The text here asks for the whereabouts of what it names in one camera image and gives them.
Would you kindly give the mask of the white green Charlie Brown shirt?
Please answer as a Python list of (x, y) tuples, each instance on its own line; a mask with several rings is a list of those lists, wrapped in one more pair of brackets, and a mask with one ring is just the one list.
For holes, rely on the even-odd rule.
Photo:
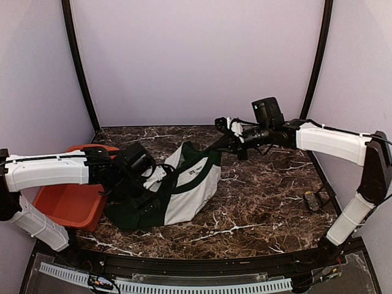
[(182, 143), (166, 158), (175, 170), (152, 186), (160, 204), (140, 213), (128, 198), (107, 205), (105, 217), (121, 230), (137, 230), (191, 221), (217, 192), (221, 178), (220, 151), (199, 151), (192, 142)]

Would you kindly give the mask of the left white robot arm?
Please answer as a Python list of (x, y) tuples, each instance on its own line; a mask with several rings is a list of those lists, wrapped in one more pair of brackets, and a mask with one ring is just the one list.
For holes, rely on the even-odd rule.
[(50, 220), (22, 196), (32, 187), (59, 184), (100, 184), (103, 195), (132, 200), (137, 212), (144, 214), (159, 206), (153, 185), (174, 168), (156, 164), (140, 144), (125, 150), (109, 151), (103, 146), (88, 146), (75, 151), (38, 156), (10, 155), (1, 150), (1, 221), (15, 224), (30, 237), (37, 238), (62, 256), (73, 267), (86, 262), (86, 252), (70, 241), (64, 226)]

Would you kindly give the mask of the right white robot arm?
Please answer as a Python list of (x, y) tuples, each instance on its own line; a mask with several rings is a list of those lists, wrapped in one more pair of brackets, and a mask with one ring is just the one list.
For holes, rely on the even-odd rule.
[(338, 185), (339, 192), (351, 192), (338, 218), (312, 253), (313, 261), (325, 266), (336, 256), (336, 247), (363, 225), (378, 206), (391, 198), (390, 141), (382, 132), (357, 133), (334, 129), (311, 120), (293, 119), (260, 124), (238, 118), (217, 118), (216, 129), (222, 137), (210, 146), (214, 151), (247, 158), (249, 149), (281, 146), (314, 153), (321, 159), (327, 178)]

